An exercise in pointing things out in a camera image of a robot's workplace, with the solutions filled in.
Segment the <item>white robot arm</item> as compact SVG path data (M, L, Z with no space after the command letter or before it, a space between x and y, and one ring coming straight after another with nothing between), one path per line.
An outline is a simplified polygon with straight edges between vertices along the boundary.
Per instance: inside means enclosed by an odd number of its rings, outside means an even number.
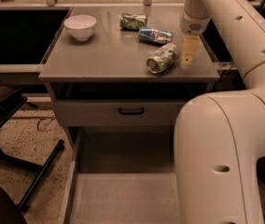
M246 0L186 0L181 25L214 22L245 88L187 102L174 127L181 224L264 224L265 19Z

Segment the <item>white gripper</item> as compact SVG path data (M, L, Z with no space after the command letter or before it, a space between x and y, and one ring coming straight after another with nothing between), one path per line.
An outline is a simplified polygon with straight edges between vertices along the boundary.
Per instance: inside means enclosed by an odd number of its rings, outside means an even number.
M181 50L181 67L189 68L197 48L200 44L198 35L201 35L207 28L211 17L206 10L183 10L180 16L180 28L185 34Z

